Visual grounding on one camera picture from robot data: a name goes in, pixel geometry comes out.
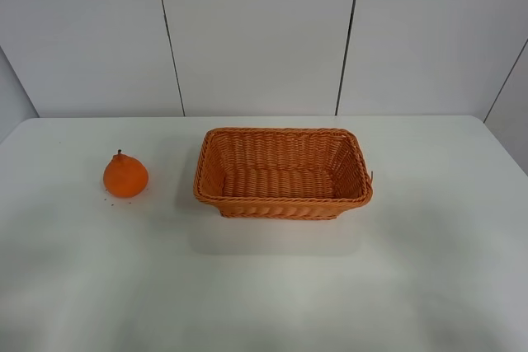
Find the orange woven plastic basket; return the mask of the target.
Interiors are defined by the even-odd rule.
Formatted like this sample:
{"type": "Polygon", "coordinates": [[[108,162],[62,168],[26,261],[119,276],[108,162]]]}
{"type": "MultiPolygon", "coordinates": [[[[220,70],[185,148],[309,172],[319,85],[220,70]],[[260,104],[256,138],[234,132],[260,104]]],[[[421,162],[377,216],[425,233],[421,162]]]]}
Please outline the orange woven plastic basket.
{"type": "Polygon", "coordinates": [[[330,220],[368,204],[373,187],[345,129],[217,128],[205,135],[193,192],[226,218],[330,220]]]}

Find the orange fruit with stem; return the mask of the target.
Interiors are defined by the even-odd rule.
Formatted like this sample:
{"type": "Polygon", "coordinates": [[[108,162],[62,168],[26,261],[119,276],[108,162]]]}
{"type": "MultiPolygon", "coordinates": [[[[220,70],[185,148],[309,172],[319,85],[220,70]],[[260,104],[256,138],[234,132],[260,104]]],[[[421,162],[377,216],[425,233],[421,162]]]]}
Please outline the orange fruit with stem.
{"type": "Polygon", "coordinates": [[[107,164],[102,177],[108,193],[128,199],[140,194],[149,183],[147,168],[134,157],[125,155],[121,149],[107,164]]]}

